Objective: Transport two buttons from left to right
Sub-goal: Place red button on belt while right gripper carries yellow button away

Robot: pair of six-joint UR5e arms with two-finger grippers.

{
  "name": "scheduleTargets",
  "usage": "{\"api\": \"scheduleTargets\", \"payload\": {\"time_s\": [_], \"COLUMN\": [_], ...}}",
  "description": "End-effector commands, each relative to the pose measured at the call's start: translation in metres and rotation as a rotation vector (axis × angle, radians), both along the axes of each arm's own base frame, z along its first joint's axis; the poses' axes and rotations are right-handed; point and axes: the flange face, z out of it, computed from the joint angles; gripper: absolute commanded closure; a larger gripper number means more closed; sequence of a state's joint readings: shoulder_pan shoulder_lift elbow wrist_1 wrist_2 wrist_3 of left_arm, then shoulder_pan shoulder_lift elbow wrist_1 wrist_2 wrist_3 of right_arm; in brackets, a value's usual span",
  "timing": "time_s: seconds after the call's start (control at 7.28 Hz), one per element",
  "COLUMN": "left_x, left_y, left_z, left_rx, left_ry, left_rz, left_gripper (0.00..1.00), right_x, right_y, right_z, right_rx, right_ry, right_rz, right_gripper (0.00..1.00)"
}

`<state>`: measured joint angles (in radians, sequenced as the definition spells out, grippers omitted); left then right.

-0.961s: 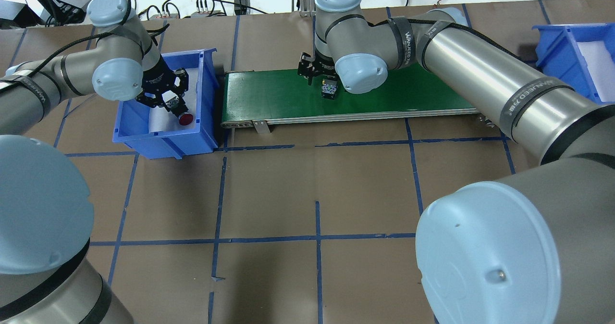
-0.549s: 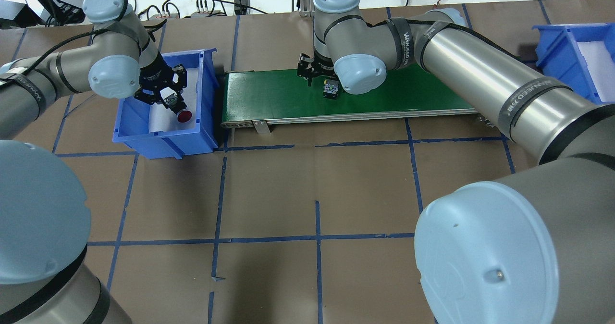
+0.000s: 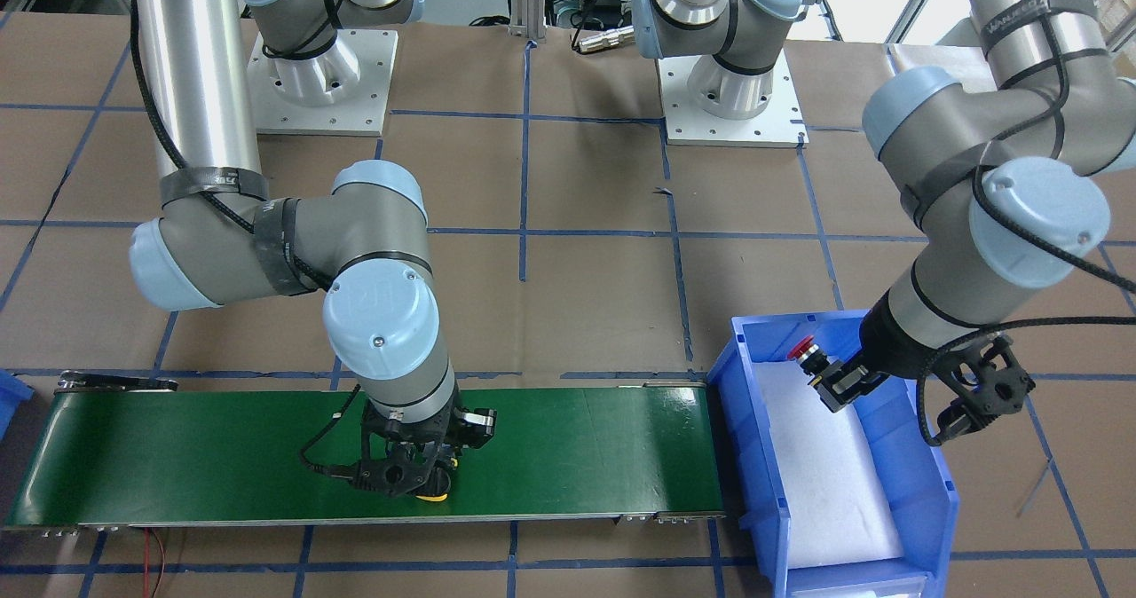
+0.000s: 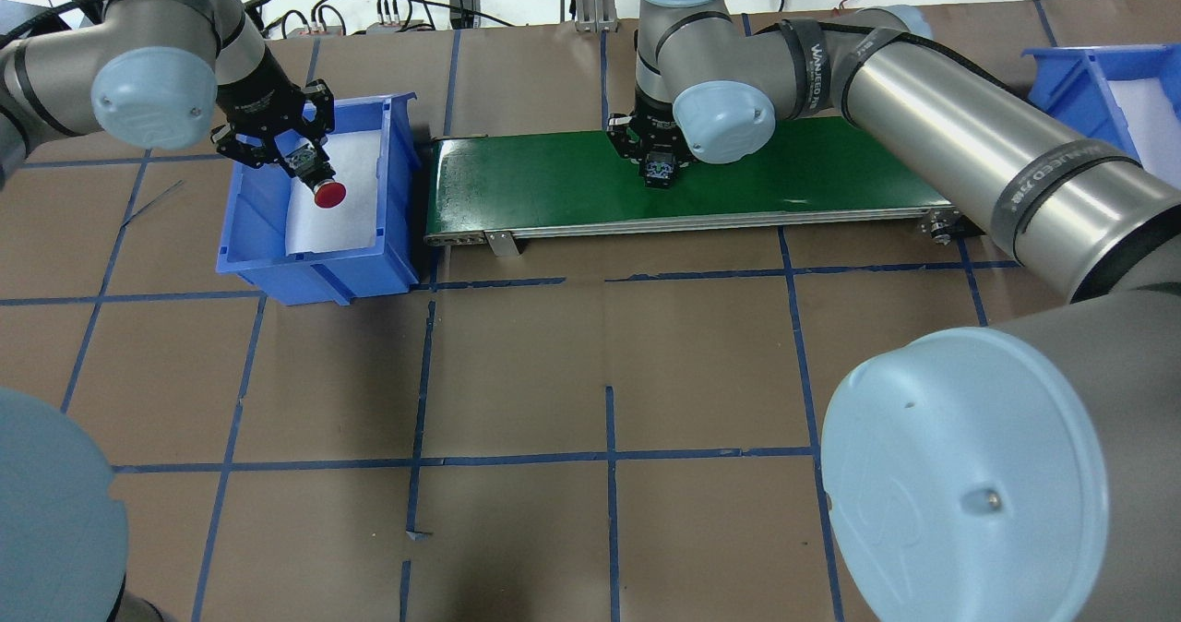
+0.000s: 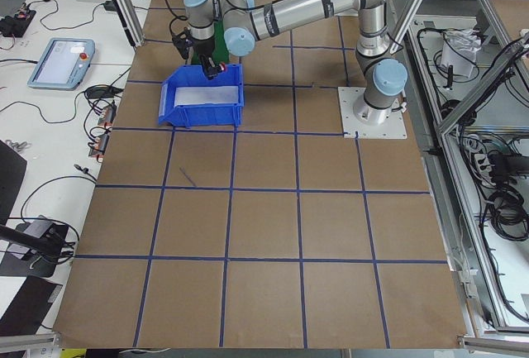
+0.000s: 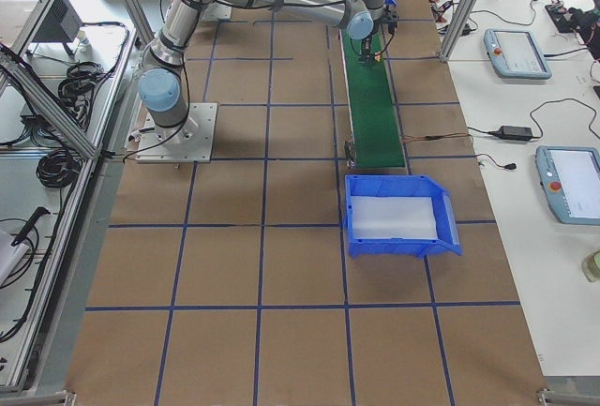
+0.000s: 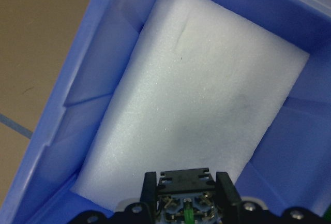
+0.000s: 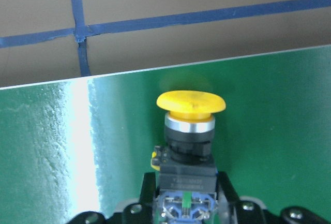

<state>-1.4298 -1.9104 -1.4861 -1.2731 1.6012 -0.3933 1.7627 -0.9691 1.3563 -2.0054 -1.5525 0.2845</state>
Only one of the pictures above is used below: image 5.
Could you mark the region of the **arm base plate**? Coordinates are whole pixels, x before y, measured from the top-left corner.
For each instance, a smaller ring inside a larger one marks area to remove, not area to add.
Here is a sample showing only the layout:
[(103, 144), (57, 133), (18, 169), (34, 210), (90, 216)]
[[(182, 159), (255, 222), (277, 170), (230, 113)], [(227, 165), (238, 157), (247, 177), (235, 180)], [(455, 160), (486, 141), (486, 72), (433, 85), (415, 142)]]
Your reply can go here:
[(367, 105), (363, 87), (339, 87), (343, 136), (356, 139), (405, 140), (407, 131), (397, 98), (386, 109)]

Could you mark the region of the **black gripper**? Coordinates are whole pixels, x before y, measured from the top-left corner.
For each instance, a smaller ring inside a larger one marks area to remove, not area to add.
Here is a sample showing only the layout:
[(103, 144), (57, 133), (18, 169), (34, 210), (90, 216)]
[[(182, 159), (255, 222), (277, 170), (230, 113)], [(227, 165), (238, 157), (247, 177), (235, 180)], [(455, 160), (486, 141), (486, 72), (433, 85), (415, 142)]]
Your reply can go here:
[(178, 34), (172, 34), (172, 42), (184, 60), (191, 58), (191, 64), (214, 64), (214, 36), (201, 40), (194, 38), (189, 29), (183, 29)]

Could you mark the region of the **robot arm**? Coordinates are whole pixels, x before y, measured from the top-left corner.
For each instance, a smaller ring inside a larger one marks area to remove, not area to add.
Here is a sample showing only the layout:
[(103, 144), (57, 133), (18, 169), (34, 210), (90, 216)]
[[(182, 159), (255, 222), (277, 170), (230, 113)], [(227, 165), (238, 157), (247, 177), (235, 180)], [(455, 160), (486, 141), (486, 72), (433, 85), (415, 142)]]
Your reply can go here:
[(230, 54), (247, 56), (258, 41), (282, 35), (343, 12), (355, 11), (359, 39), (355, 51), (366, 88), (360, 105), (370, 111), (388, 111), (407, 82), (407, 70), (390, 54), (386, 0), (183, 0), (188, 25), (173, 34), (174, 46), (183, 59), (193, 52), (208, 79), (223, 66), (213, 59), (217, 22)]

